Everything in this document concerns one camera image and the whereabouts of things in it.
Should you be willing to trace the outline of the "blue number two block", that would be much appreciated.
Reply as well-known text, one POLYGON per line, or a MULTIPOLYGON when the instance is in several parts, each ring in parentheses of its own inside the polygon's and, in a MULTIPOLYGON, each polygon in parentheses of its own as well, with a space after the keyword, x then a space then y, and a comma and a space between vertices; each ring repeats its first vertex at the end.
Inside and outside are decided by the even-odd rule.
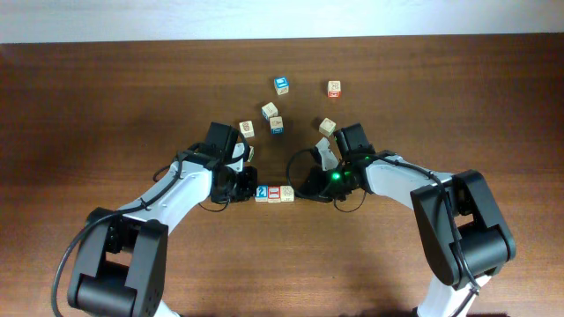
POLYGON ((261 203, 265 203, 265 202, 268 201, 268 186, 267 185, 259 185, 256 188, 255 200, 257 202, 261 202, 261 203))

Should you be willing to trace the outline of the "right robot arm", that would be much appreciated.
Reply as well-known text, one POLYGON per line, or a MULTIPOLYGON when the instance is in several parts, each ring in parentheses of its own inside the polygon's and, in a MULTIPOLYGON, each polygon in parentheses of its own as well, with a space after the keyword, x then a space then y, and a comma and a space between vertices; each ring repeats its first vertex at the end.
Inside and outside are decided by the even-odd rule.
POLYGON ((327 138, 306 152, 315 166, 294 190, 332 203, 354 190, 388 197, 413 211, 434 276, 416 316, 465 316, 481 288, 516 257, 516 241, 485 177, 476 170, 441 173, 376 151, 363 127, 338 129, 334 155, 327 138))

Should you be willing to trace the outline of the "red top wooden block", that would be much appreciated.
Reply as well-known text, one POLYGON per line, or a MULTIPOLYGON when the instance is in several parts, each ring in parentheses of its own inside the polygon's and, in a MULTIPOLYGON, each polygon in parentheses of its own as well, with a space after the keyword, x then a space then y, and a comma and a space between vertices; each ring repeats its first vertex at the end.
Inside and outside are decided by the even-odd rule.
POLYGON ((281 189, 280 186, 269 186, 267 191, 267 202, 268 203, 280 203, 281 202, 281 189))

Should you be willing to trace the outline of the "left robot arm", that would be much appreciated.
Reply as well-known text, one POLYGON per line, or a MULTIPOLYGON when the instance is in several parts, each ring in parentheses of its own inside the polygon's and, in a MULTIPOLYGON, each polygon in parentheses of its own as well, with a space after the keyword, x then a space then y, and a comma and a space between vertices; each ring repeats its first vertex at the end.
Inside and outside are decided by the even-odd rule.
POLYGON ((249 154, 238 129, 214 122, 205 140, 177 152, 140 197, 117 210, 93 210, 67 248, 77 254, 69 306, 91 316, 173 316, 163 299, 168 237, 205 200, 224 210, 254 195, 249 154))

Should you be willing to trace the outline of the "plain picture wooden block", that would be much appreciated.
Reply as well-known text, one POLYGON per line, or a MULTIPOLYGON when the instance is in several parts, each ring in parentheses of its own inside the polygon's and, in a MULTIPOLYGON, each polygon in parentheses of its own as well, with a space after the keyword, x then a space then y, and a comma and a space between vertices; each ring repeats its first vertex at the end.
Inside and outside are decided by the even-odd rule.
POLYGON ((294 190, 291 186, 280 187, 280 200, 282 203, 289 203, 294 201, 294 190))

